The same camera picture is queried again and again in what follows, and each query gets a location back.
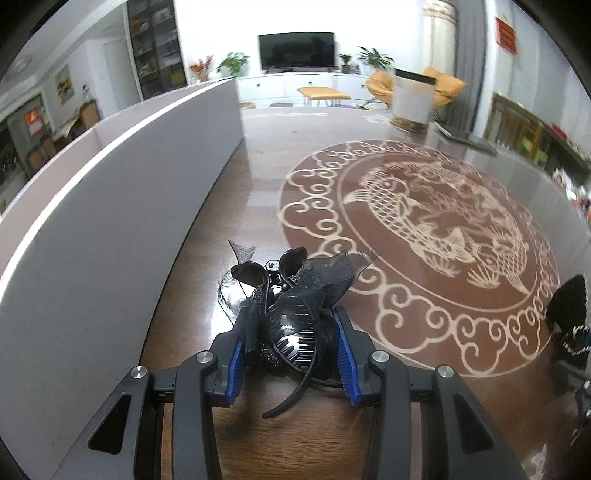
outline yellow ottoman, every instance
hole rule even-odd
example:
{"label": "yellow ottoman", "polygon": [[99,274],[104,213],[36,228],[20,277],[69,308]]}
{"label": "yellow ottoman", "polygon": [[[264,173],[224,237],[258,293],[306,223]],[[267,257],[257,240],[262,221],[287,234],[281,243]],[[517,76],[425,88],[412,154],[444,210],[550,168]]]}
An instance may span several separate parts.
{"label": "yellow ottoman", "polygon": [[317,105],[320,105],[321,100],[325,100],[326,105],[329,104],[329,100],[331,105],[340,105],[341,100],[351,100],[350,95],[331,87],[300,87],[297,91],[306,97],[304,100],[305,106],[312,105],[312,101],[314,100],[318,100]]}

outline ceiling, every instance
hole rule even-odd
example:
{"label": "ceiling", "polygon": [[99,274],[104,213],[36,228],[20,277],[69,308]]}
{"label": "ceiling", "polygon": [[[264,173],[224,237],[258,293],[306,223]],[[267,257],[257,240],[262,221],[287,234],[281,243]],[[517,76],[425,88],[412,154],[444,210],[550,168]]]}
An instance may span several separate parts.
{"label": "ceiling", "polygon": [[124,34],[125,0],[69,0],[26,43],[21,54],[33,60],[13,78],[0,80],[0,111],[34,89],[87,38]]}

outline white cabinet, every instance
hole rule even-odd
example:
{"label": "white cabinet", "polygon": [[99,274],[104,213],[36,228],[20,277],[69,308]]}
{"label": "white cabinet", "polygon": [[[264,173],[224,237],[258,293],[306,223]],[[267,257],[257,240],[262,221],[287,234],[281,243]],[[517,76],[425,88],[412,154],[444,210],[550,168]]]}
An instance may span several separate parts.
{"label": "white cabinet", "polygon": [[238,80],[240,100],[260,100],[263,98],[283,98],[283,83],[276,77],[252,77]]}
{"label": "white cabinet", "polygon": [[300,87],[336,88],[336,78],[332,75],[294,74],[281,76],[285,86],[285,97],[301,97]]}
{"label": "white cabinet", "polygon": [[365,86],[366,77],[361,75],[339,75],[337,78],[338,91],[351,95],[354,100],[371,100],[372,94]]}
{"label": "white cabinet", "polygon": [[269,99],[274,103],[285,99],[299,104],[294,99],[301,99],[303,105],[304,97],[297,89],[311,86],[331,87],[351,95],[353,100],[370,100],[372,95],[365,87],[366,80],[367,77],[356,74],[294,72],[243,77],[236,82],[241,102]]}

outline white partition wall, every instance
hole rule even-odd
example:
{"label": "white partition wall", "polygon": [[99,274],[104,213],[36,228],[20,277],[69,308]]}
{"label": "white partition wall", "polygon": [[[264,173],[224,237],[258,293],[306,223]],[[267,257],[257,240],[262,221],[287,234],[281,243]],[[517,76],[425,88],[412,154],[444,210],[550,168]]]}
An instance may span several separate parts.
{"label": "white partition wall", "polygon": [[22,188],[2,215],[0,273],[49,201],[91,158],[134,125],[203,87],[190,86],[137,103],[100,121],[58,152]]}
{"label": "white partition wall", "polygon": [[91,159],[0,278],[0,437],[51,478],[138,362],[184,237],[243,138],[226,80],[168,105]]}

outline fish pattern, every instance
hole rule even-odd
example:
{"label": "fish pattern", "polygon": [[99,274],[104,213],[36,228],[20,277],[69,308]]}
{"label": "fish pattern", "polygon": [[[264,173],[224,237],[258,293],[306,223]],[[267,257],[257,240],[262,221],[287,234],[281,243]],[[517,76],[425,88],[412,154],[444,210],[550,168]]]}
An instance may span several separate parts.
{"label": "fish pattern", "polygon": [[[410,180],[400,178],[401,173]],[[436,191],[432,184],[449,186],[457,198]],[[369,170],[359,185],[343,203],[366,202],[380,223],[433,270],[455,277],[461,262],[471,266],[467,281],[475,286],[496,288],[504,277],[513,288],[529,293],[520,279],[529,246],[513,216],[485,186],[445,168],[441,161],[387,163]],[[427,194],[431,203],[413,199],[417,191]],[[417,215],[411,217],[415,209],[422,210],[418,220],[414,220]],[[450,212],[464,217],[470,226],[456,226],[440,236],[437,223],[429,220]]]}

